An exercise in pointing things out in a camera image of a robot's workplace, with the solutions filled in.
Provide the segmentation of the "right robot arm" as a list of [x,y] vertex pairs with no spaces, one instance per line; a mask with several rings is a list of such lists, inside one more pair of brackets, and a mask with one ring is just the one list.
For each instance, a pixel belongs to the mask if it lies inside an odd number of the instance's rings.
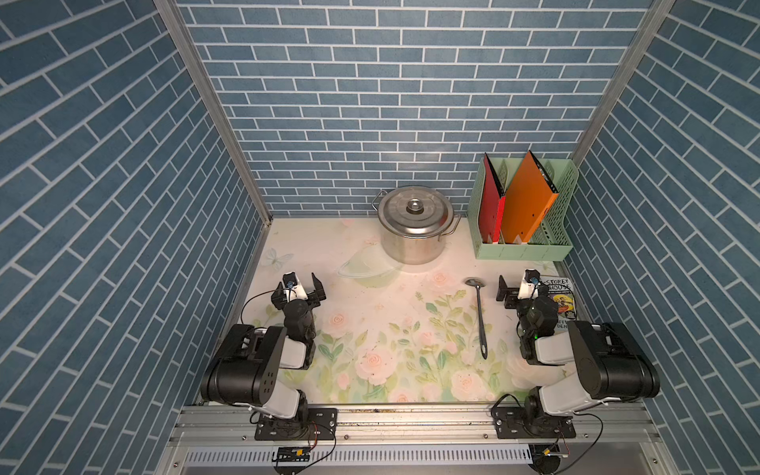
[[530,389],[515,405],[497,401],[491,417],[499,439],[572,439],[572,419],[581,411],[659,394],[658,372],[624,324],[578,318],[570,279],[528,269],[517,287],[500,279],[496,299],[517,313],[520,355],[528,366],[574,368]]

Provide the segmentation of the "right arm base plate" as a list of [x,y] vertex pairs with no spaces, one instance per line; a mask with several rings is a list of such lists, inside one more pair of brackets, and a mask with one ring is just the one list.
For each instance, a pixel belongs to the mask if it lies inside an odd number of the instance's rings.
[[517,406],[493,408],[491,417],[498,439],[575,439],[570,417],[545,414]]

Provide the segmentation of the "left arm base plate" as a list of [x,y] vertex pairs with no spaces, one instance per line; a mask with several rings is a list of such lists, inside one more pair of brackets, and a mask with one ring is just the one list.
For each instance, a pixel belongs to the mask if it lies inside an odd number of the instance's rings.
[[255,423],[256,441],[328,441],[336,428],[338,410],[308,408],[306,415],[283,420],[261,416]]

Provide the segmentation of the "stainless steel pot lid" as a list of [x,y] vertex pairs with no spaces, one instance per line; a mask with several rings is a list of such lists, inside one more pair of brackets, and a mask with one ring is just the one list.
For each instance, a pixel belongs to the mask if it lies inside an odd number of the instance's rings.
[[424,186],[382,190],[372,207],[381,225],[403,238],[444,236],[455,221],[450,201],[441,192]]

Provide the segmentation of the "steel ladle black handle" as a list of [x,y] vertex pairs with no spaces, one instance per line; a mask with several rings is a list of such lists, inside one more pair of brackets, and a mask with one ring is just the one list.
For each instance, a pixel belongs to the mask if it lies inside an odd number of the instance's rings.
[[475,289],[476,310],[477,310],[477,319],[478,319],[479,348],[481,351],[482,358],[487,359],[488,358],[487,333],[486,333],[485,323],[483,319],[483,307],[482,307],[482,298],[481,298],[481,289],[485,286],[485,283],[479,278],[468,277],[465,279],[465,284]]

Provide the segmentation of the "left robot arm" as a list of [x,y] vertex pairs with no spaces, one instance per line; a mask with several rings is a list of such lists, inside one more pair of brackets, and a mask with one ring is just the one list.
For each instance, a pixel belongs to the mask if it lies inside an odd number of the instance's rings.
[[313,310],[326,300],[323,283],[312,277],[308,291],[294,272],[282,276],[271,303],[284,315],[281,326],[231,326],[201,379],[207,403],[245,407],[258,415],[258,441],[294,441],[317,435],[318,417],[306,394],[278,380],[281,369],[307,370],[317,330]]

